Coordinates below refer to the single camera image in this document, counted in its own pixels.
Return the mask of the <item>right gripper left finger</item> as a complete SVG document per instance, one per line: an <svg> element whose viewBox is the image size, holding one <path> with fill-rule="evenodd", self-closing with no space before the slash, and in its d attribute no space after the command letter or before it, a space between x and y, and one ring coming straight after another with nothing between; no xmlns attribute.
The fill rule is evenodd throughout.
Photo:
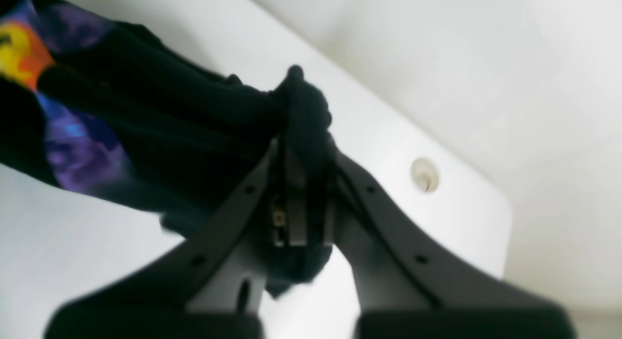
<svg viewBox="0 0 622 339"><path fill-rule="evenodd" d="M269 270L308 245L304 169L284 140L190 238L136 273L63 305L46 339L263 339Z"/></svg>

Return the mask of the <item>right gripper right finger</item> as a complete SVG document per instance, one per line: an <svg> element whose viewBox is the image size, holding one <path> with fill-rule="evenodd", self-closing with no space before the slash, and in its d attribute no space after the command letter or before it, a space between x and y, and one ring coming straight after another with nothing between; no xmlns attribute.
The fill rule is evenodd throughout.
<svg viewBox="0 0 622 339"><path fill-rule="evenodd" d="M333 239L352 268L355 339L573 339L566 311L500 281L419 228L329 141Z"/></svg>

